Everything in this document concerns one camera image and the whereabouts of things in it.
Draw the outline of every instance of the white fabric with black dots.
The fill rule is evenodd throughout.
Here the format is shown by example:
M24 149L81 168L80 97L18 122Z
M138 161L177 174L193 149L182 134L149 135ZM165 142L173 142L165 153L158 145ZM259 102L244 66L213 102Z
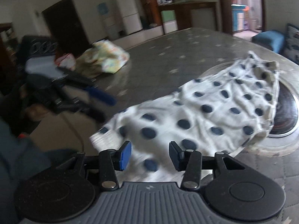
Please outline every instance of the white fabric with black dots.
M91 141L98 151L132 142L127 169L117 172L120 183L180 184L184 172L177 172L169 158L171 141L205 156L219 151L235 156L269 134L278 94L278 63L249 52L216 75L194 79L171 95L119 112ZM208 173L203 170L202 177Z

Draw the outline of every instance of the wooden door frame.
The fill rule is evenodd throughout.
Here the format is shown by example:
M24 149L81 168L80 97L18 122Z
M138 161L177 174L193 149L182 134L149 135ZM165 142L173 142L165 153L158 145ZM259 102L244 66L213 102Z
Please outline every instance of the wooden door frame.
M231 0L219 0L221 8L222 31L233 35L233 18L231 12ZM261 0L262 6L262 31L266 31L266 4Z

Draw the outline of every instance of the metal screw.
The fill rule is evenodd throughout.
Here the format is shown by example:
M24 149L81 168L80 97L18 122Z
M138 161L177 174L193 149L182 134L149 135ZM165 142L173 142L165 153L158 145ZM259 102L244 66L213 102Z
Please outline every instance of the metal screw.
M186 181L183 183L183 186L187 189L196 189L198 187L198 184L194 181Z
M113 189L113 188L116 187L116 183L113 182L113 181L104 181L104 182L102 183L102 186L103 186L104 188L106 188L106 189Z

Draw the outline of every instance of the refrigerator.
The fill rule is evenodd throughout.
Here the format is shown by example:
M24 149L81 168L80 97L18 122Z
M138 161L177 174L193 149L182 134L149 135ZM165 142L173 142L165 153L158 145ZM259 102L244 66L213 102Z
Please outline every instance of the refrigerator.
M116 0L127 35L140 31L142 24L135 0Z

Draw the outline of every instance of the black polka dot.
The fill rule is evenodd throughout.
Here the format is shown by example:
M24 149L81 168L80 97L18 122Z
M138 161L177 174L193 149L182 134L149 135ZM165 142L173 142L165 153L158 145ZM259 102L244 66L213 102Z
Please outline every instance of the black polka dot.
M202 105L201 110L205 113L213 112L213 108L210 105Z
M248 100L251 100L251 99L252 99L252 97L251 97L250 94L245 94L245 95L244 95L244 98L245 98L245 99L248 99Z
M263 110L260 109L260 108L255 109L255 113L256 113L258 116L263 116L263 115L264 115Z
M262 79L266 79L266 78L267 78L267 73L263 72L263 73L261 74L261 78L262 78Z
M263 88L262 84L260 82L256 82L255 85L258 87L258 88Z
M253 128L251 126L248 126L248 125L243 127L243 131L248 136L252 135L253 132L254 132Z
M183 105L180 101L174 101L173 103L179 106Z
M265 95L265 99L267 100L267 101L271 101L272 100L272 96L270 95L270 94L266 94Z
M127 129L125 126L122 126L118 129L119 133L121 134L122 137L126 137L127 135Z
M145 139L154 139L157 135L154 129L148 127L141 129L141 134Z
M142 116L142 118L150 120L150 121L154 121L156 119L156 116L154 116L153 114L144 114Z
M230 111L234 114L240 114L240 110L238 110L237 108L230 108Z
M196 150L197 149L196 143L191 141L191 140L188 140L188 139L182 140L182 145L186 149L191 149L191 150Z
M215 135L223 135L223 130L220 127L211 127L211 131L215 134Z
M226 99L229 98L229 95L228 95L228 92L227 92L227 91L222 90L222 91L221 91L221 94L222 94L222 96L225 97Z
M158 163L153 159L146 159L143 161L143 166L146 170L156 172L158 170Z
M196 96L196 97L202 97L202 96L204 96L204 93L201 93L201 92L195 92L195 93L194 93L194 96Z
M177 122L178 126L180 126L182 129L187 130L190 128L190 123L186 119L181 119Z
M216 82L216 81L215 81L215 82L213 82L213 84L214 84L214 86L215 86L215 87L218 87L218 86L220 86L220 85L221 85L221 83L220 83L220 82Z
M240 79L235 79L235 82L237 83L237 84L243 84L243 81L242 80L240 80Z
M103 127L102 129L99 130L101 134L105 134L109 129L107 127Z
M123 110L119 111L119 113L124 113L126 111L127 111L127 109L123 109Z

